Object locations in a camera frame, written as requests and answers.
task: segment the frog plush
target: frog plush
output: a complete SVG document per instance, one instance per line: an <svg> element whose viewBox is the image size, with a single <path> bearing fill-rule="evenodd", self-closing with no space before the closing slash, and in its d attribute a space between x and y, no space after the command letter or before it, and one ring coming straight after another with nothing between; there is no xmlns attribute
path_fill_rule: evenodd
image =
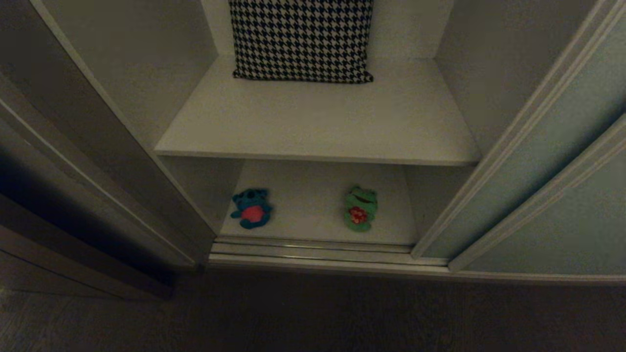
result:
<svg viewBox="0 0 626 352"><path fill-rule="evenodd" d="M371 229L377 210L376 191L354 186L346 196L344 220L350 229L365 232Z"/></svg>
<svg viewBox="0 0 626 352"><path fill-rule="evenodd" d="M233 196L237 210L230 214L233 219L241 218L239 222L244 229L261 227L270 220L272 207L267 204L267 190L247 189Z"/></svg>

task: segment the toy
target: toy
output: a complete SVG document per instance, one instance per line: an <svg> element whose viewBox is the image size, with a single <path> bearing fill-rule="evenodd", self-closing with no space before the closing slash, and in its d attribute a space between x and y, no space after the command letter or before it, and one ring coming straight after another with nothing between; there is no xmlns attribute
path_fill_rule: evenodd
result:
<svg viewBox="0 0 626 352"><path fill-rule="evenodd" d="M346 196L346 225L354 231L365 232L371 229L377 210L376 191L354 186Z"/></svg>
<svg viewBox="0 0 626 352"><path fill-rule="evenodd" d="M233 196L237 210L230 214L233 219L241 218L239 222L244 229L261 227L270 220L272 207L267 204L267 190L247 189Z"/></svg>

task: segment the dark floor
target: dark floor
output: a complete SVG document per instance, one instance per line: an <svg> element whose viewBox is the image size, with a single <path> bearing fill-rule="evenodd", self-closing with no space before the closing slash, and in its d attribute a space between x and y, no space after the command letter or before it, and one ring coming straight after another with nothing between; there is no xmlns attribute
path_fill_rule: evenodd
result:
<svg viewBox="0 0 626 352"><path fill-rule="evenodd" d="M0 351L625 351L626 287L210 271L171 301L0 291Z"/></svg>

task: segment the houndstooth pillow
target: houndstooth pillow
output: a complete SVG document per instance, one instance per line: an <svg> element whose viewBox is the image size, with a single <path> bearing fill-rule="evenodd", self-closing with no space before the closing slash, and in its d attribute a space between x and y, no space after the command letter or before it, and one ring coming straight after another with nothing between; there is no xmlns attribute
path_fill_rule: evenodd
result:
<svg viewBox="0 0 626 352"><path fill-rule="evenodd" d="M366 83L373 0L228 0L233 72L250 80Z"/></svg>

